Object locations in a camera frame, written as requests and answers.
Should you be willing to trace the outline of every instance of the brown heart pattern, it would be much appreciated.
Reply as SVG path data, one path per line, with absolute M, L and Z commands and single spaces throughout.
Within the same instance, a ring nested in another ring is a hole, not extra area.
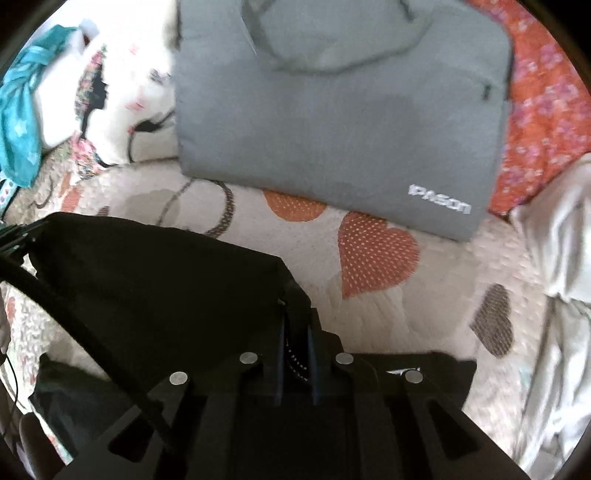
M 405 281 L 417 269 L 419 249 L 414 237 L 386 220 L 349 212 L 339 227 L 343 298 L 385 290 Z
M 267 205 L 280 218 L 288 222 L 309 222 L 318 218 L 326 204 L 284 193 L 264 191 Z
M 503 285 L 491 285 L 470 325 L 482 345 L 495 357 L 503 358 L 513 346 L 513 325 L 509 320 L 511 304 Z
M 109 216 L 109 212 L 111 211 L 111 209 L 109 208 L 108 205 L 105 205 L 104 207 L 99 208 L 99 211 L 96 212 L 97 217 L 108 217 Z

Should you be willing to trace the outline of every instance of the bedspread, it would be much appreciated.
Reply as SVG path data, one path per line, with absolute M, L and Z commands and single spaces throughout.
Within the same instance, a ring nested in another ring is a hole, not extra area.
M 507 453 L 514 445 L 540 341 L 545 297 L 524 244 L 489 216 L 465 244 L 318 202 L 190 179 L 174 160 L 74 180 L 68 146 L 45 161 L 8 223 L 51 212 L 111 215 L 189 229 L 281 257 L 318 308 L 323 328 L 351 352 L 443 351 L 476 358 L 465 412 Z M 37 305 L 4 286 L 9 356 L 28 410 L 41 353 L 101 375 Z M 156 301 L 173 303 L 163 284 Z M 5 382 L 11 379 L 5 375 Z

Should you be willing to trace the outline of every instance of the ipason logo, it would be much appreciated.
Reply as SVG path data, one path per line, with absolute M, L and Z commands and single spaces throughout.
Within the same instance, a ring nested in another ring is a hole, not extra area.
M 427 190 L 425 187 L 420 187 L 418 185 L 411 185 L 408 188 L 408 194 L 413 197 L 420 195 L 423 200 L 428 200 L 436 205 L 441 205 L 442 207 L 447 207 L 450 210 L 465 213 L 466 215 L 472 211 L 472 205 L 468 203 L 460 202 L 459 200 L 449 198 L 447 195 L 435 193 L 432 190 Z

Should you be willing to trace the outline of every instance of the metal screw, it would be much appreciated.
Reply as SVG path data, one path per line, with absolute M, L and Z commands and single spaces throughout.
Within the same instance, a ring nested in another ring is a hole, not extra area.
M 245 365 L 252 365 L 258 360 L 258 355 L 254 352 L 244 352 L 240 356 L 240 361 Z
M 185 372 L 175 372 L 169 378 L 173 385 L 183 385 L 188 379 L 189 376 Z
M 423 381 L 423 374 L 418 370 L 408 370 L 404 374 L 404 378 L 409 383 L 420 383 Z
M 337 354 L 337 356 L 335 357 L 335 360 L 338 364 L 350 365 L 353 363 L 353 355 L 351 355 L 350 353 L 341 352 L 341 353 Z

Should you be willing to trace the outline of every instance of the orange heart pattern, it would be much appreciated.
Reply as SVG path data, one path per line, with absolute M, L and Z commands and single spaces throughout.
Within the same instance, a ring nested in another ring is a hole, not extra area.
M 269 190 L 265 190 L 264 193 L 269 208 L 288 222 L 309 222 L 326 210 L 325 203 Z
M 414 237 L 386 220 L 349 212 L 339 227 L 343 298 L 385 290 L 405 281 L 417 269 L 419 250 Z
M 64 178 L 61 180 L 60 193 L 58 193 L 58 195 L 57 195 L 59 198 L 62 198 L 66 194 L 68 189 L 70 188 L 71 178 L 72 178 L 72 172 L 67 171 L 66 174 L 64 175 Z
M 17 313 L 17 308 L 15 306 L 16 300 L 14 297 L 10 297 L 6 302 L 6 317 L 8 319 L 8 323 L 12 325 L 14 321 L 14 316 Z
M 61 203 L 61 211 L 66 213 L 72 213 L 78 206 L 78 202 L 80 202 L 81 196 L 82 191 L 78 185 L 72 188 L 64 197 L 64 201 Z

